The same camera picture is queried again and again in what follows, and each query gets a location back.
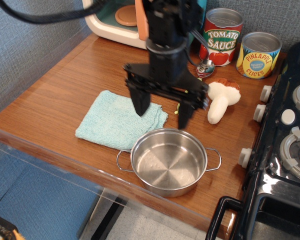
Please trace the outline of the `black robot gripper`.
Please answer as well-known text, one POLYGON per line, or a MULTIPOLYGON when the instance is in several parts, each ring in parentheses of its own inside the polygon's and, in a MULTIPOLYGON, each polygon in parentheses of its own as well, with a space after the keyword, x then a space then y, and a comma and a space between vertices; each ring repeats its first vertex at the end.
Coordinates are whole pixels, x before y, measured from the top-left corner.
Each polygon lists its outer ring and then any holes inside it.
POLYGON ((202 108, 205 87, 188 69, 190 61, 186 42, 174 47, 147 43, 149 63, 127 63, 126 85, 136 113, 143 116, 150 105, 150 95, 180 103, 178 129, 185 129, 195 109, 202 108))

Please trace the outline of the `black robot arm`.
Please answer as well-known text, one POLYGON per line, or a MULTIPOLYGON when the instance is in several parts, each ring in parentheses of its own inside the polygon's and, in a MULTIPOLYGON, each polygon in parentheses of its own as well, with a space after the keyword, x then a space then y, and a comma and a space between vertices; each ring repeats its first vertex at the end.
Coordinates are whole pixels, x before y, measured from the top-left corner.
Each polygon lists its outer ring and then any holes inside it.
POLYGON ((184 129, 193 112, 208 104, 208 85, 188 69, 192 61, 189 34, 203 41, 196 29, 203 8, 195 0, 146 0, 143 7, 149 27, 146 40, 149 63, 124 66, 130 97, 139 116, 146 113, 153 94, 177 101, 178 128, 184 129))

